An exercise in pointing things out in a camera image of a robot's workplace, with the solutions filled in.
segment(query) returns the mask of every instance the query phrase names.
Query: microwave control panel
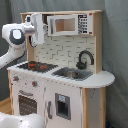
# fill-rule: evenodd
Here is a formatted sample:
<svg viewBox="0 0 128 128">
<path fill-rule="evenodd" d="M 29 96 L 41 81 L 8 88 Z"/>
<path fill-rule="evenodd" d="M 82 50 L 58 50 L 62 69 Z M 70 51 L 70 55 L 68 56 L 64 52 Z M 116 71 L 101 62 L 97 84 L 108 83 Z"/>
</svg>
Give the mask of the microwave control panel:
<svg viewBox="0 0 128 128">
<path fill-rule="evenodd" d="M 78 34 L 92 34 L 92 13 L 78 14 Z"/>
</svg>

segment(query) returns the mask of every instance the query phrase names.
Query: white tile backsplash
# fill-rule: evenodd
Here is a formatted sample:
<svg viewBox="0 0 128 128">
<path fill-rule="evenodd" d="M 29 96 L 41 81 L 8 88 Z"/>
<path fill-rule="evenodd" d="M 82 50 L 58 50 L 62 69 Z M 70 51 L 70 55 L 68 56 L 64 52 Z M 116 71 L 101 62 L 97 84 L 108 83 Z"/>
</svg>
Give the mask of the white tile backsplash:
<svg viewBox="0 0 128 128">
<path fill-rule="evenodd" d="M 35 60 L 42 63 L 51 63 L 76 68 L 79 53 L 88 50 L 94 56 L 94 37 L 85 36 L 53 36 L 45 35 L 46 43 L 34 48 Z M 82 56 L 82 62 L 87 60 L 87 69 L 94 70 L 94 65 L 88 55 Z"/>
</svg>

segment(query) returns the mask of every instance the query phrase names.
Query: burner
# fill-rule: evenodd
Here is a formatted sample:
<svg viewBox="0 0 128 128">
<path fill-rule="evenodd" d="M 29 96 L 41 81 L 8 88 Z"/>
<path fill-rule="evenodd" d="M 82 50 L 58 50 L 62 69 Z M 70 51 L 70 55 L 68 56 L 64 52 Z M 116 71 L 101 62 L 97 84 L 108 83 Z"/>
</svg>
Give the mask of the burner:
<svg viewBox="0 0 128 128">
<path fill-rule="evenodd" d="M 58 67 L 58 66 L 57 65 L 53 65 L 53 64 L 30 61 L 30 62 L 22 64 L 22 65 L 20 65 L 18 67 L 22 68 L 22 69 L 37 71 L 37 72 L 47 72 L 47 71 L 49 71 L 49 70 L 51 70 L 51 69 L 53 69 L 55 67 Z"/>
</svg>

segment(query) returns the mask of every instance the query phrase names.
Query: gray wall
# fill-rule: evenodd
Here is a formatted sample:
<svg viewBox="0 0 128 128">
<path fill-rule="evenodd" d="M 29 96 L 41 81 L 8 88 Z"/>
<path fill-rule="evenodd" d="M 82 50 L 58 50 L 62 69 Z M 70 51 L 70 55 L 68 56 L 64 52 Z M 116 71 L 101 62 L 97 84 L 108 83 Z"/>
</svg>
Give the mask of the gray wall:
<svg viewBox="0 0 128 128">
<path fill-rule="evenodd" d="M 2 39 L 2 26 L 12 22 L 9 0 L 0 1 L 0 56 L 8 50 L 8 43 Z M 0 101 L 9 97 L 8 74 L 6 67 L 0 70 Z"/>
<path fill-rule="evenodd" d="M 128 0 L 11 0 L 13 20 L 20 12 L 102 9 L 103 70 L 116 77 L 107 87 L 107 121 L 128 128 Z"/>
</svg>

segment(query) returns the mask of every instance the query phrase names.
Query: faucet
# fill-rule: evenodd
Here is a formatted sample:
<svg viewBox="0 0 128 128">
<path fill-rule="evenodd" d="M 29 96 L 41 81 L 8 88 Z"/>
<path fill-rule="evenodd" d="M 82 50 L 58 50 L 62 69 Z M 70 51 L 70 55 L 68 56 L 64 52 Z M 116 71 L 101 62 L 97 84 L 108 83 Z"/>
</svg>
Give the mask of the faucet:
<svg viewBox="0 0 128 128">
<path fill-rule="evenodd" d="M 84 51 L 80 52 L 80 54 L 79 54 L 79 62 L 76 64 L 76 67 L 78 67 L 78 69 L 80 69 L 80 70 L 85 69 L 86 66 L 87 66 L 87 62 L 85 62 L 85 63 L 81 62 L 81 57 L 82 57 L 83 54 L 88 54 L 90 59 L 91 59 L 91 65 L 94 65 L 94 58 L 93 58 L 92 54 L 89 51 L 84 50 Z"/>
</svg>

